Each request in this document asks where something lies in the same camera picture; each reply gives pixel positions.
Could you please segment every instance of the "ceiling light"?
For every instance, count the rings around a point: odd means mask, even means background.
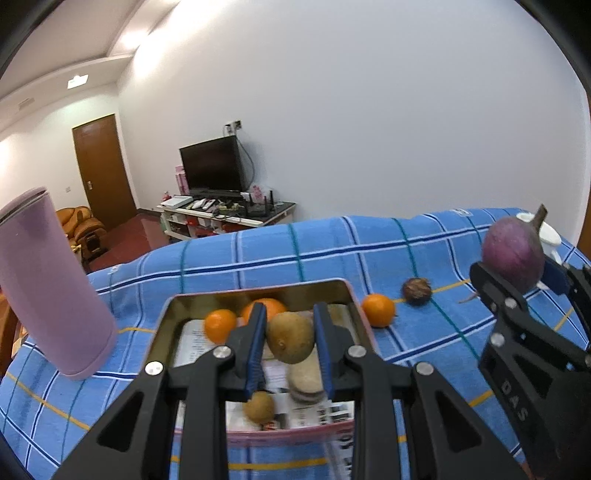
[[[142,44],[142,42],[145,40],[147,36],[148,32],[146,31],[127,33],[122,39],[123,45],[125,45],[125,48],[135,50]]]
[[[79,76],[76,75],[72,80],[68,80],[68,89],[79,87],[80,85],[84,85],[88,80],[88,75]]]

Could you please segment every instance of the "pink box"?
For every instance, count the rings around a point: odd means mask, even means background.
[[[174,177],[177,179],[178,191],[181,195],[189,194],[189,184],[187,183],[187,176],[182,165],[177,165],[174,168]]]

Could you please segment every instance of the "dried fruit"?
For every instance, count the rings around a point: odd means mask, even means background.
[[[431,300],[431,284],[426,278],[409,278],[402,284],[402,296],[414,307],[420,307]]]

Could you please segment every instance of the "black tv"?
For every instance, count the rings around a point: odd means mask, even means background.
[[[246,190],[236,137],[222,137],[180,150],[191,194],[202,190]]]

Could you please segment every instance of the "purple onion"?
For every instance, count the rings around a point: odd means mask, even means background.
[[[539,232],[547,214],[541,205],[531,222],[503,217],[490,227],[482,244],[482,262],[521,294],[534,288],[544,273]]]

